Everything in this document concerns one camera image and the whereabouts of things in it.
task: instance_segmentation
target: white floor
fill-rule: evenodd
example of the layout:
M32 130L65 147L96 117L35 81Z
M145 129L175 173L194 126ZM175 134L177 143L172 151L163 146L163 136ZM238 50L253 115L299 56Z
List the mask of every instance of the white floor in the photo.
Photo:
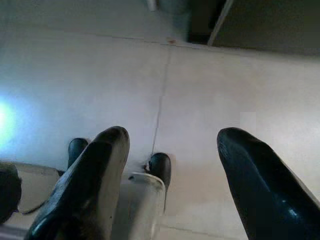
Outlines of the white floor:
M0 3L1 159L64 170L72 138L121 125L127 170L172 158L159 240L244 240L216 147L233 126L320 199L320 59L191 45L142 0L92 2Z

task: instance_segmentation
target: blue light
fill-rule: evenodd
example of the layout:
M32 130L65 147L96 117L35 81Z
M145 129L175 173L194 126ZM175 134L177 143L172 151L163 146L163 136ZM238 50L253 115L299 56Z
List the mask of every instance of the blue light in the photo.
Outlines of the blue light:
M13 136L13 130L13 111L8 105L0 102L0 145L11 139L11 137Z

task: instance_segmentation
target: black boot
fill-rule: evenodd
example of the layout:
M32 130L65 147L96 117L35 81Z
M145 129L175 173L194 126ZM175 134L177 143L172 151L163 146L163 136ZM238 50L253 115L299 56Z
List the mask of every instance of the black boot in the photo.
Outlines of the black boot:
M80 154L85 150L88 145L87 140L84 138L74 138L68 148L69 160L68 160L68 168L77 160Z
M171 160L169 156L163 152L154 154L149 161L150 174L160 178L168 191L171 181Z

